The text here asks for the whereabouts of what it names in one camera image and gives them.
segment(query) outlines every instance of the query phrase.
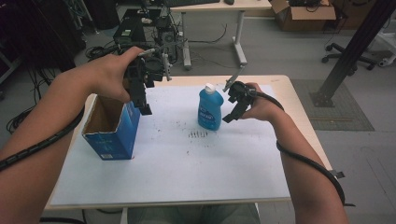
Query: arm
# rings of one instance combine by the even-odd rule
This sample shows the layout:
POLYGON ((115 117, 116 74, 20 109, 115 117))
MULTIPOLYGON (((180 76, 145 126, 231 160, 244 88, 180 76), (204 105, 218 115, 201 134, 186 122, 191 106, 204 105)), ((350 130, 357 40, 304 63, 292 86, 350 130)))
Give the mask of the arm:
MULTIPOLYGON (((271 102, 256 98, 242 119, 269 121, 276 138, 287 150, 320 165, 323 162, 298 130, 291 117, 271 102)), ((296 223, 348 223, 347 214, 330 180, 319 171, 281 153, 283 168, 293 202, 296 223)))
MULTIPOLYGON (((66 71, 0 150, 0 160, 66 127, 92 93, 130 101, 122 87, 128 64, 143 51, 131 48, 66 71)), ((72 134, 0 173, 0 223, 37 223, 61 172, 72 134)))

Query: person's left hand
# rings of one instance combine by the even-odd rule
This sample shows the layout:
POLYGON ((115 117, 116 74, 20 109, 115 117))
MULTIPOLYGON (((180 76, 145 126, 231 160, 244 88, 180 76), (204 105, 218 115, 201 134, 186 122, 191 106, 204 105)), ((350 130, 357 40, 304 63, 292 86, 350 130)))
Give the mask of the person's left hand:
POLYGON ((123 76, 128 64, 141 52, 142 49, 132 47, 121 55, 108 54, 66 73, 83 82, 88 95, 96 93, 128 103, 131 98, 122 86, 123 76))

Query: blue liquid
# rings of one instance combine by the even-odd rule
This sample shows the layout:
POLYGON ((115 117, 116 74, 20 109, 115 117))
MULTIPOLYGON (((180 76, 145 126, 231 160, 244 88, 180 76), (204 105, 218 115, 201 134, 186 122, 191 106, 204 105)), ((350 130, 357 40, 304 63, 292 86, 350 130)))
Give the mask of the blue liquid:
POLYGON ((220 107, 224 103, 222 96, 217 91, 212 94, 208 94, 205 89, 200 91, 199 96, 199 125, 211 131, 218 130, 221 124, 220 107))

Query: white tabletop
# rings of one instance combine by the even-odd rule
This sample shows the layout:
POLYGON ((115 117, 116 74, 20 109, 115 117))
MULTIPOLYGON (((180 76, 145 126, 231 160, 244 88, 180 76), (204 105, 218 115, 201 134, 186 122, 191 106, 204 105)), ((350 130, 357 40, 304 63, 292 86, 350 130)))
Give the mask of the white tabletop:
POLYGON ((187 7, 172 7, 171 10, 175 12, 190 12, 190 11, 232 11, 232 10, 260 10, 270 9, 272 6, 268 0, 235 0, 233 5, 227 5, 224 0, 219 3, 202 4, 187 7))
MULTIPOLYGON (((141 117, 132 160, 102 161, 81 137, 80 128, 75 130, 48 209, 260 202, 290 197, 268 123, 253 119, 223 122, 217 132, 197 124, 198 92, 206 82, 217 84, 223 94, 223 115, 231 112, 234 105, 220 90, 226 77, 173 79, 147 90, 153 115, 141 117)), ((287 77, 238 79, 258 82, 273 94, 330 168, 287 77)))

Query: blue box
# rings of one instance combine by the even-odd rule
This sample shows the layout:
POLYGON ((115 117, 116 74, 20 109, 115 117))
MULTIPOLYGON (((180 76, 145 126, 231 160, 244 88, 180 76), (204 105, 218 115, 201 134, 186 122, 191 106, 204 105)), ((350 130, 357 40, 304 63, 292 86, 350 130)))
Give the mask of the blue box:
POLYGON ((104 161, 130 160, 140 112, 134 103, 97 96, 82 136, 104 161))

